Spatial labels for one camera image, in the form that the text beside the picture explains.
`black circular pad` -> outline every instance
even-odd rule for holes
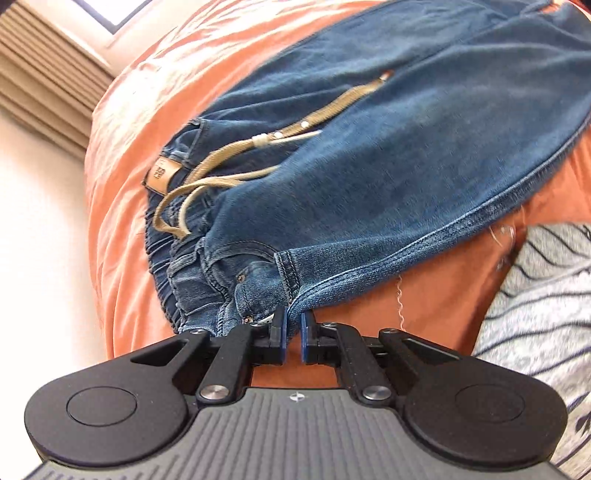
[[[166,367],[119,358],[41,387],[25,426],[43,459],[105,468],[140,460],[172,442],[187,403]]]
[[[90,427],[108,427],[131,417],[138,403],[127,390],[92,387],[75,394],[66,407],[77,422]]]
[[[531,377],[466,359],[438,365],[409,392],[404,417],[440,455],[491,469],[515,469],[554,452],[567,413],[560,396]]]
[[[517,393],[499,385],[471,385],[457,393],[456,406],[471,420],[503,423],[521,415],[525,402]]]

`white wall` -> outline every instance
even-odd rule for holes
[[[146,48],[182,24],[204,0],[152,0],[112,35],[72,0],[25,0],[43,17],[82,40],[101,57],[113,74]]]
[[[23,412],[105,359],[86,256],[83,165],[0,113],[0,478],[40,462]]]

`bed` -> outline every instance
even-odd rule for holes
[[[378,3],[209,1],[115,80],[95,110],[85,163],[90,270],[110,358],[173,335],[144,247],[147,197],[142,181],[162,147],[275,53]],[[560,3],[545,8],[551,14]],[[393,326],[471,353],[487,310],[527,242],[528,227],[565,222],[591,222],[588,130],[561,170],[520,209],[362,297],[318,309],[316,315],[320,321],[350,323],[363,335]],[[468,276],[462,274],[466,268]],[[254,382],[279,387],[335,383],[332,370],[303,372],[297,362],[293,342],[288,381],[285,370],[265,367],[256,369]]]

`window frame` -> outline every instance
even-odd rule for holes
[[[141,2],[127,17],[125,17],[121,22],[118,24],[113,24],[109,20],[107,20],[100,12],[97,12],[94,8],[92,8],[85,0],[73,0],[73,2],[81,7],[86,13],[88,13],[92,18],[94,18],[98,23],[100,23],[105,29],[109,31],[111,34],[116,34],[121,27],[123,27],[129,20],[131,20],[134,16],[136,16],[140,10],[146,7],[152,0],[144,0]]]

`blue denim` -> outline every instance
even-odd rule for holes
[[[281,164],[209,189],[182,241],[152,227],[162,197],[148,191],[146,248],[175,331],[226,335],[286,304],[293,333],[300,312],[357,296],[531,197],[591,110],[591,24],[571,5],[541,13],[546,4],[382,4],[281,52],[189,122],[162,151],[183,164],[170,189],[209,152],[394,71],[320,135],[211,172]],[[165,211],[173,225],[182,201]]]

